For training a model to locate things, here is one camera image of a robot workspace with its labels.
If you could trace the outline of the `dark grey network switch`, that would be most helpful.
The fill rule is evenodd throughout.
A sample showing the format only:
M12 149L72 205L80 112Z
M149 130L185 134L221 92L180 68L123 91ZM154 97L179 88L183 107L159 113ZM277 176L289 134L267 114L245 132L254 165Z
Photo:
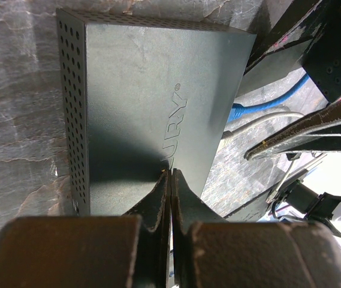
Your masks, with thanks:
M201 195L255 35L69 8L56 24L76 214L123 214L170 169Z

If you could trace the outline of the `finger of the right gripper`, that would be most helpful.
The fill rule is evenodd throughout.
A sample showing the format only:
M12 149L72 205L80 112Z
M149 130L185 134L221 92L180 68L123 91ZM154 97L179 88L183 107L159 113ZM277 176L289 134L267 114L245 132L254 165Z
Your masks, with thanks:
M289 124L245 152L246 160L277 154L341 152L341 100Z
M254 46L242 79L256 90L303 68L321 90L341 90L341 1L292 1Z

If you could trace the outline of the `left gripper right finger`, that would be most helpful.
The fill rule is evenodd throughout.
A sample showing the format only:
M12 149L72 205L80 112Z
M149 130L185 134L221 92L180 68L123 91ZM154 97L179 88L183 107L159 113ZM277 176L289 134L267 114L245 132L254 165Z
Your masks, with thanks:
M178 169L171 208L179 287L341 287L341 250L323 224L229 222Z

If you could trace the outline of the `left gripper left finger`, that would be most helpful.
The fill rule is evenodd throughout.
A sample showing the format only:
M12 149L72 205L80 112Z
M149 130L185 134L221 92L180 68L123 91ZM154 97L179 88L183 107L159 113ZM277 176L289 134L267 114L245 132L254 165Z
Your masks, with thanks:
M167 287L170 173L117 217L20 217L0 230L0 287Z

